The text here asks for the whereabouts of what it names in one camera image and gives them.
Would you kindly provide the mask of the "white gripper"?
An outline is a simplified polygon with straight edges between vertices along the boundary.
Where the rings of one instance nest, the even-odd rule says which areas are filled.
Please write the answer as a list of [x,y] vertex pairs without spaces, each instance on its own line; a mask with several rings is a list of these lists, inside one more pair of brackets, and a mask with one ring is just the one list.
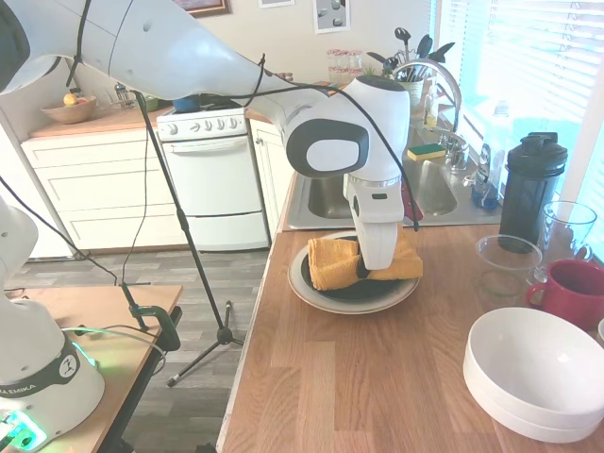
[[405,208],[401,182],[389,185],[365,180],[348,180],[344,197],[351,209],[363,261],[357,264],[359,279],[367,279],[374,270],[388,268],[394,259],[398,227]]

